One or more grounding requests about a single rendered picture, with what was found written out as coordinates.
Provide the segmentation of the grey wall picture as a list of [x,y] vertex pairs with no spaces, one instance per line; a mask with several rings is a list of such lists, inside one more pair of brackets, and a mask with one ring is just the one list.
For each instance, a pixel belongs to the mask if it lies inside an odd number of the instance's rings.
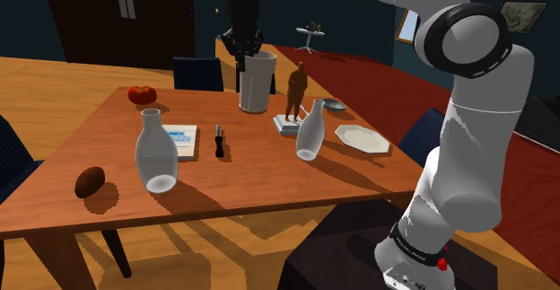
[[530,33],[548,2],[506,1],[500,10],[510,32]]

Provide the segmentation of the wooden dining table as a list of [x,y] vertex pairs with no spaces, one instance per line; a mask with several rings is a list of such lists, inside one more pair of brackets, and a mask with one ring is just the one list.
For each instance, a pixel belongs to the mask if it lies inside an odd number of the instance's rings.
[[[117,88],[2,204],[0,239],[24,238],[63,290],[96,290],[78,233],[231,215],[335,205],[367,199],[409,199],[420,167],[396,146],[366,154],[344,145],[340,125],[362,125],[355,113],[326,117],[326,146],[311,162],[272,118],[284,108],[273,95],[267,111],[240,110],[233,92],[161,89],[166,124],[196,125],[197,158],[179,164],[177,185],[162,194],[144,188],[135,163],[141,112]],[[221,126],[224,156],[215,156]],[[105,172],[93,195],[78,198],[78,176]]]

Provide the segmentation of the white octagonal plate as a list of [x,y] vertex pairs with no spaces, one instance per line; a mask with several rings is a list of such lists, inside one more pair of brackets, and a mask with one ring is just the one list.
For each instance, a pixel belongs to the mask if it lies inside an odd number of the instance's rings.
[[340,125],[336,136],[345,144],[367,154],[385,154],[390,143],[381,134],[358,125]]

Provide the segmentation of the small white side table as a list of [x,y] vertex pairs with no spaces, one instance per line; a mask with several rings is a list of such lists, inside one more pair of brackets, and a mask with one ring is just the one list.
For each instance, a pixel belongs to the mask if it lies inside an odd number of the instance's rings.
[[311,55],[313,52],[317,53],[317,50],[311,47],[311,38],[313,36],[324,36],[325,33],[320,30],[320,25],[316,22],[310,22],[306,27],[297,27],[296,30],[302,34],[306,35],[306,44],[303,47],[298,48],[298,50],[306,50]]

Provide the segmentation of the grey bowl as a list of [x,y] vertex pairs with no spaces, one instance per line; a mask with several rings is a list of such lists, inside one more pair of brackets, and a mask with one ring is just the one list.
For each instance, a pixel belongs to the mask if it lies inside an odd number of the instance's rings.
[[340,112],[346,110],[346,105],[341,101],[330,98],[322,98],[324,102],[324,108],[331,112]]

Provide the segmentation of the red tomato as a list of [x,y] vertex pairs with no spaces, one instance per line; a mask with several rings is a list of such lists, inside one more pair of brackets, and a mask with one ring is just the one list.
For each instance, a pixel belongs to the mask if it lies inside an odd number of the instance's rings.
[[127,97],[136,105],[147,105],[157,100],[157,92],[150,86],[132,86]]

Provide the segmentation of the brown potato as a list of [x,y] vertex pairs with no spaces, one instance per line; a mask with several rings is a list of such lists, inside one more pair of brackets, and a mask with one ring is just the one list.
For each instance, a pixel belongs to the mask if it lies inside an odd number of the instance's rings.
[[74,186],[74,193],[78,198],[87,198],[95,194],[104,183],[104,170],[99,166],[92,166],[78,176]]

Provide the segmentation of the small white vase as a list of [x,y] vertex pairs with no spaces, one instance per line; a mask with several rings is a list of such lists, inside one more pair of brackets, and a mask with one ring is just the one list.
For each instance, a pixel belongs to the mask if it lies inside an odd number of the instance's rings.
[[296,155],[304,161],[316,158],[325,135],[323,108],[325,102],[317,99],[313,102],[311,112],[301,123],[296,138]]

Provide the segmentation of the dark brown wardrobe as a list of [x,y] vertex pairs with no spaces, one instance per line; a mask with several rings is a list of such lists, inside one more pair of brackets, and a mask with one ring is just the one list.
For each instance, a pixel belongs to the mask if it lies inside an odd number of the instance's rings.
[[194,0],[48,0],[69,63],[170,69],[196,54]]

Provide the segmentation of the black and silver pen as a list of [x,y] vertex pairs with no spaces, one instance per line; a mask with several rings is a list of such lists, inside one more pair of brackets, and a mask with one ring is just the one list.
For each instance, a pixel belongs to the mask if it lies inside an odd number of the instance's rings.
[[222,136],[222,130],[221,130],[221,126],[217,125],[215,127],[215,156],[217,158],[222,158],[224,156],[224,150],[223,150],[223,136]]

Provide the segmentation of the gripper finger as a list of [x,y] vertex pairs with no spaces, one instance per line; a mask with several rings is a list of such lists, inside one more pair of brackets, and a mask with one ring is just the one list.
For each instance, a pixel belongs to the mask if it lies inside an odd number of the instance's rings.
[[237,41],[235,39],[235,34],[233,31],[226,31],[225,33],[218,36],[218,39],[224,44],[226,50],[229,54],[235,57],[237,62],[237,67],[240,72],[245,71],[245,51],[242,41]]
[[257,54],[263,44],[265,34],[262,31],[256,31],[254,37],[249,41],[249,54],[254,56]]

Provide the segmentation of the gold framed window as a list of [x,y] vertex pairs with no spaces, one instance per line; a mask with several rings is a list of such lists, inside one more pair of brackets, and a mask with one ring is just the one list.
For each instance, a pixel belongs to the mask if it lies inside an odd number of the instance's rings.
[[419,22],[418,14],[406,9],[397,28],[395,40],[406,44],[413,44],[416,35],[416,25]]

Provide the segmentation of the tall white cup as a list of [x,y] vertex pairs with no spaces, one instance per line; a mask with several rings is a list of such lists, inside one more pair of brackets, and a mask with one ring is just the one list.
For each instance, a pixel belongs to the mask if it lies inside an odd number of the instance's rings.
[[245,71],[240,72],[239,107],[248,113],[265,112],[276,69],[276,55],[260,50],[253,57],[246,56],[244,62]]

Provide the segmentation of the dark robot stand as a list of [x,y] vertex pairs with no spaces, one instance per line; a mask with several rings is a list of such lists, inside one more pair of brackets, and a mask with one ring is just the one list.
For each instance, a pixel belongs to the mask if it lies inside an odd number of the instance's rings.
[[287,257],[277,290],[391,290],[374,248],[402,214],[387,200],[337,205]]

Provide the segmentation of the white and blue book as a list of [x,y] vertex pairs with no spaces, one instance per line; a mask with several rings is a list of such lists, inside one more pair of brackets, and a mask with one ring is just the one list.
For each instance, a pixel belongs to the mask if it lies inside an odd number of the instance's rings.
[[173,140],[179,159],[193,159],[197,142],[196,125],[163,125]]

